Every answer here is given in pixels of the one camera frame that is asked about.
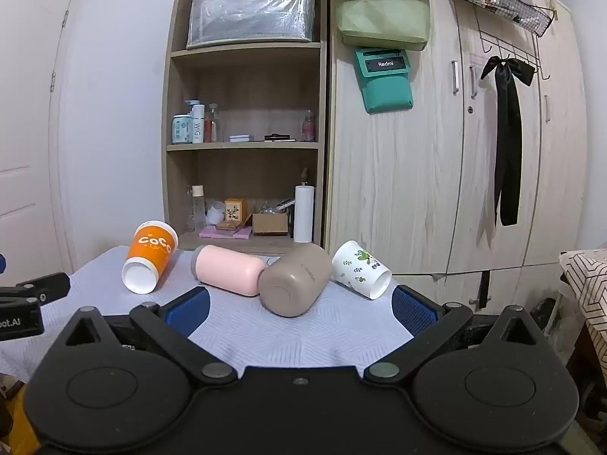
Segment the pink tumbler grey lid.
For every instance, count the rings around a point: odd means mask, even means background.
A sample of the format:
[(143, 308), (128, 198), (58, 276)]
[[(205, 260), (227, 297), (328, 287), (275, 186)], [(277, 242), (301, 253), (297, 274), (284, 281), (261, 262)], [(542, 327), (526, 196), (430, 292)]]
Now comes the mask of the pink tumbler grey lid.
[(200, 246), (191, 258), (197, 281), (244, 297), (258, 295), (258, 280), (265, 269), (266, 262), (259, 257), (216, 245)]

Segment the orange paper cup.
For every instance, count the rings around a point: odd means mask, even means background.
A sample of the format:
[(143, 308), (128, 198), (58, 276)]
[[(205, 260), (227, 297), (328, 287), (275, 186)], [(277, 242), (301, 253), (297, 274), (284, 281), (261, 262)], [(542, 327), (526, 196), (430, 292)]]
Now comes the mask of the orange paper cup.
[(152, 293), (178, 245), (178, 235), (168, 223), (152, 220), (140, 224), (121, 270), (126, 288), (138, 295)]

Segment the white patterned tablecloth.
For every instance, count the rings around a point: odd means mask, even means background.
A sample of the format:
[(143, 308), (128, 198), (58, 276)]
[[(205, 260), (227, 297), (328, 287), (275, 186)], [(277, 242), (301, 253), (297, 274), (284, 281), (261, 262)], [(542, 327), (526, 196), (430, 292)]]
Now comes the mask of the white patterned tablecloth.
[[(197, 282), (191, 254), (177, 252), (152, 294), (136, 295), (120, 278), (127, 248), (117, 246), (71, 275), (66, 298), (42, 307), (45, 331), (1, 345), (1, 371), (28, 381), (73, 313), (94, 306), (104, 315), (122, 315), (150, 300), (165, 305)], [(396, 319), (392, 294), (370, 301), (331, 282), (302, 316), (283, 318), (258, 298), (212, 288), (210, 311), (189, 339), (241, 373), (248, 366), (320, 368), (354, 366), (359, 371), (412, 340)]]

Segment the white green-print mug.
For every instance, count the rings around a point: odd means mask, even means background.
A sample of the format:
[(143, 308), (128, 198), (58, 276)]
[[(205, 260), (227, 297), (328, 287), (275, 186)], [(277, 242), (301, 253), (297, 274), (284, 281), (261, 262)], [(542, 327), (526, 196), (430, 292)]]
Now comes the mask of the white green-print mug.
[(387, 290), (392, 272), (358, 242), (349, 240), (332, 258), (332, 279), (367, 299), (377, 300)]

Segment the taupe tumbler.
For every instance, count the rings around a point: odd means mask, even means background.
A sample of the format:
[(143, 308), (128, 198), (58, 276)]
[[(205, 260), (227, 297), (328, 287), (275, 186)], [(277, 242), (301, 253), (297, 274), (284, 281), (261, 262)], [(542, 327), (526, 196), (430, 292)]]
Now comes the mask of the taupe tumbler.
[(331, 256), (325, 249), (299, 243), (260, 274), (261, 303), (278, 316), (303, 315), (323, 292), (331, 274)]

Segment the clear bottle tan cap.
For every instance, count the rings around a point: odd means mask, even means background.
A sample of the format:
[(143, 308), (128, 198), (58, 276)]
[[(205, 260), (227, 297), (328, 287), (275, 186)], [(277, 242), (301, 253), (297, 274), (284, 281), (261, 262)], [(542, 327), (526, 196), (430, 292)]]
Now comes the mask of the clear bottle tan cap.
[(191, 194), (193, 227), (195, 227), (195, 232), (200, 234), (207, 225), (204, 186), (193, 185), (191, 187)]

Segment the small cardboard box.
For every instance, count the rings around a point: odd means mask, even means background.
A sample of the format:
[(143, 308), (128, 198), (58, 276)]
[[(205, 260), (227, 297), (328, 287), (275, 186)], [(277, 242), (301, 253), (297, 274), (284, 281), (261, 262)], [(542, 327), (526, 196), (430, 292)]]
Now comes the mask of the small cardboard box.
[(289, 232), (288, 216), (282, 214), (254, 214), (252, 228), (255, 235), (287, 235)]

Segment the wooden wardrobe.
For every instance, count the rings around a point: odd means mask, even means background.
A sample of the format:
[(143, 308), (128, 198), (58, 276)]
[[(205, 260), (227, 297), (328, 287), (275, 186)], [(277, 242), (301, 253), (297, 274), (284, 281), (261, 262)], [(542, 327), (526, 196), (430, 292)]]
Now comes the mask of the wooden wardrobe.
[[(587, 174), (587, 109), (569, 9), (542, 37), (463, 0), (430, 0), (431, 36), (409, 56), (414, 104), (368, 114), (354, 52), (331, 32), (324, 245), (355, 240), (396, 281), (483, 312), (532, 308), (561, 286)], [(523, 119), (519, 220), (494, 216), (497, 93), (492, 56), (535, 69)]]

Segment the wooden open shelf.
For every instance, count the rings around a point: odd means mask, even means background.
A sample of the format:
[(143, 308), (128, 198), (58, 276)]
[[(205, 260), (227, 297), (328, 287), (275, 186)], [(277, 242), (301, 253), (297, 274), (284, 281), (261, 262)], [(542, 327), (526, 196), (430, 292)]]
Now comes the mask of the wooden open shelf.
[[(322, 242), (329, 0), (315, 0), (310, 42), (266, 41), (186, 47), (192, 0), (174, 0), (162, 98), (162, 195), (181, 249), (203, 244), (188, 221), (193, 185), (206, 200), (246, 198), (252, 212), (315, 187), (313, 241)], [(218, 105), (215, 143), (171, 143), (186, 102)], [(302, 140), (305, 112), (316, 141)]]

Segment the teal white canister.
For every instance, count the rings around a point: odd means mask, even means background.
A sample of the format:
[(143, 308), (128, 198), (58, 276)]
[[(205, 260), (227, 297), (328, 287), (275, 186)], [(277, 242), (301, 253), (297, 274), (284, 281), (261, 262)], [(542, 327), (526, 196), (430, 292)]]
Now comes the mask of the teal white canister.
[(189, 114), (176, 115), (171, 125), (171, 143), (190, 144), (192, 142), (192, 118)]

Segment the teal hanging pouch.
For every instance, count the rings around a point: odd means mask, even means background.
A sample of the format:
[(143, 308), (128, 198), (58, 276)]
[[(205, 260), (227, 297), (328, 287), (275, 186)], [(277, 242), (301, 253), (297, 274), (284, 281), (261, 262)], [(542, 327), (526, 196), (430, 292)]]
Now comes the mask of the teal hanging pouch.
[(409, 57), (404, 49), (354, 49), (354, 68), (368, 114), (410, 110), (414, 106)]

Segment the black ribbon bow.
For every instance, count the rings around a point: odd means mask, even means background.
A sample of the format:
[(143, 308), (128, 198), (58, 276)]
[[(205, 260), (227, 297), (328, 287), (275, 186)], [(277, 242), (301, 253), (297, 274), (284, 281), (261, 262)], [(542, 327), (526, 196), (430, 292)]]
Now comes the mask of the black ribbon bow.
[(480, 78), (491, 72), (497, 91), (497, 142), (494, 168), (495, 220), (503, 227), (519, 220), (523, 162), (523, 121), (516, 81), (530, 86), (536, 70), (518, 59), (493, 55)]

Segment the white door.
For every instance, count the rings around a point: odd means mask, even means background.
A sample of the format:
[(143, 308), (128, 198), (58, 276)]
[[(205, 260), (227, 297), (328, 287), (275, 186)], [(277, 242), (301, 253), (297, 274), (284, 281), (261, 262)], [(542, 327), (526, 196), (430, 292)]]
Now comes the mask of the white door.
[(1, 0), (1, 282), (64, 268), (53, 207), (52, 93), (71, 0)]

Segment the olive green pouch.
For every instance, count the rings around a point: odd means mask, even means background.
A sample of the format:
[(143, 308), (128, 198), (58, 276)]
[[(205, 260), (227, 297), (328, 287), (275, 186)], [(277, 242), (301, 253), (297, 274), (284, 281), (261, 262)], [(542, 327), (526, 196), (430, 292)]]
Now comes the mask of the olive green pouch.
[(345, 45), (420, 52), (431, 31), (430, 0), (334, 0)]

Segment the plastic-wrapped storage box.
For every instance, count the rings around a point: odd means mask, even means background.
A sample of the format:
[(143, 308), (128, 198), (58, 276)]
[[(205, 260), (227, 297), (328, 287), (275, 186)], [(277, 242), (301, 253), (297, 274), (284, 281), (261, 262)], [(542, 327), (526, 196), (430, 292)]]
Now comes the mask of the plastic-wrapped storage box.
[(310, 42), (315, 0), (192, 0), (188, 49), (240, 42)]

